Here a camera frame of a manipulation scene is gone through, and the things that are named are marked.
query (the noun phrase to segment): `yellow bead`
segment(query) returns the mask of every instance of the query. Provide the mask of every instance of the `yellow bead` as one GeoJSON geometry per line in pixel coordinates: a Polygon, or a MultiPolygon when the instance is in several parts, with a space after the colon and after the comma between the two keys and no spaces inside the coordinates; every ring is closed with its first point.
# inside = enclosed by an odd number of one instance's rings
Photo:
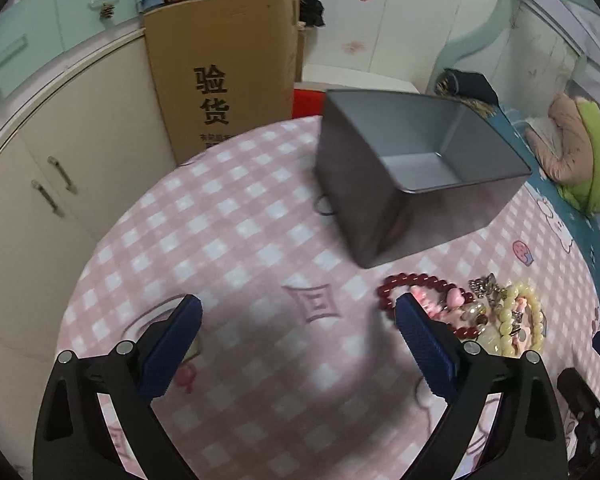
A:
{"type": "Polygon", "coordinates": [[[513,318],[513,314],[511,313],[511,309],[507,308],[506,306],[500,310],[500,313],[498,314],[498,319],[500,320],[500,322],[502,323],[506,323],[507,321],[510,321],[511,318],[513,318]]]}
{"type": "Polygon", "coordinates": [[[511,330],[513,329],[513,323],[511,321],[505,321],[500,325],[500,334],[501,335],[510,335],[511,330]]]}

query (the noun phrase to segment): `red bead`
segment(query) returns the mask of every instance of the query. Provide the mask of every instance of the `red bead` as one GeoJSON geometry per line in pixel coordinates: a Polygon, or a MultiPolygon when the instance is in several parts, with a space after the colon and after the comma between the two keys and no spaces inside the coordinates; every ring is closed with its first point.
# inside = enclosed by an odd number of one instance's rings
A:
{"type": "Polygon", "coordinates": [[[378,295],[378,298],[388,298],[391,294],[391,290],[390,286],[380,285],[376,288],[376,294],[378,295]]]}
{"type": "Polygon", "coordinates": [[[436,283],[436,290],[438,292],[444,292],[446,289],[446,280],[438,280],[436,283]]]}
{"type": "Polygon", "coordinates": [[[379,303],[380,310],[391,310],[394,307],[394,302],[389,298],[381,298],[379,303]]]}
{"type": "Polygon", "coordinates": [[[398,286],[398,276],[387,276],[384,279],[384,284],[390,287],[398,286]]]}

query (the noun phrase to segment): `table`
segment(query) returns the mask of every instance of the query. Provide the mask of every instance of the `table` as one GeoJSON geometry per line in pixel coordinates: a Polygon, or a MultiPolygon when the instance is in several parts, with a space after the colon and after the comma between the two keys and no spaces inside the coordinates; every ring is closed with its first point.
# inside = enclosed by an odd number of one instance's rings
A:
{"type": "MultiPolygon", "coordinates": [[[[398,272],[467,289],[468,279],[493,272],[501,283],[536,287],[554,384],[575,366],[600,398],[600,358],[590,344],[598,298],[550,204],[523,186],[486,228],[360,269],[312,175],[319,126],[303,118],[242,134],[149,190],[98,244],[64,314],[58,351],[109,352],[168,314],[155,305],[195,294],[204,307],[202,354],[152,407],[201,479],[393,480],[445,403],[432,396],[374,291],[398,272]],[[531,258],[516,256],[518,241],[531,258]]],[[[573,451],[573,416],[557,397],[573,451]]],[[[112,406],[102,403],[118,452],[140,474],[112,406]]],[[[492,399],[458,475],[478,459],[495,407],[492,399]]]]}

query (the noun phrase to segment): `gray metal container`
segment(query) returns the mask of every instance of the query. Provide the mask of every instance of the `gray metal container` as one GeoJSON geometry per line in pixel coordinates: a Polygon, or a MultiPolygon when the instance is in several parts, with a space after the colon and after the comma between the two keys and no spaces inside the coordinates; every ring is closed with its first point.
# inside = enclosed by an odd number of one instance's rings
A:
{"type": "Polygon", "coordinates": [[[531,170],[458,101],[332,90],[315,174],[354,261],[368,269],[485,227],[531,170]]]}

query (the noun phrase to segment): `blue gripper pad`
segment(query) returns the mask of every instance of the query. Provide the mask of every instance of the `blue gripper pad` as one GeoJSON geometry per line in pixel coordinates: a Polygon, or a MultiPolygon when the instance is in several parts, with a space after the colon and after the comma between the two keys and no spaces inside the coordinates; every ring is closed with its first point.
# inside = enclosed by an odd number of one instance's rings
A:
{"type": "Polygon", "coordinates": [[[411,294],[403,294],[395,302],[395,324],[429,388],[434,395],[451,403],[458,396],[456,364],[440,344],[431,323],[411,294]]]}
{"type": "Polygon", "coordinates": [[[202,302],[198,298],[184,298],[178,309],[176,317],[170,316],[171,322],[142,366],[138,395],[145,402],[165,394],[202,325],[202,302]]]}

